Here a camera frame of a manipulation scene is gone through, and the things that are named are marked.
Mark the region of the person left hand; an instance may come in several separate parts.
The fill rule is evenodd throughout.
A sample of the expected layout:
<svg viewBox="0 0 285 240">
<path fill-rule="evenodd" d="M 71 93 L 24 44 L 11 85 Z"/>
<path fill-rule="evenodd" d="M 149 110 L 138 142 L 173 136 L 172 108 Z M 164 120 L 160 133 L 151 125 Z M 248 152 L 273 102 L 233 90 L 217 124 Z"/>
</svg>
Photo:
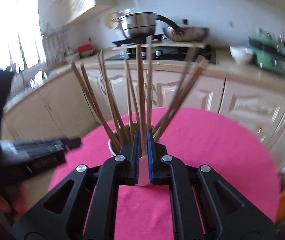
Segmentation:
<svg viewBox="0 0 285 240">
<path fill-rule="evenodd" d="M 26 187 L 24 184 L 18 184 L 10 187 L 6 196 L 0 194 L 0 211 L 5 213 L 17 213 L 22 215 L 27 211 Z"/>
</svg>

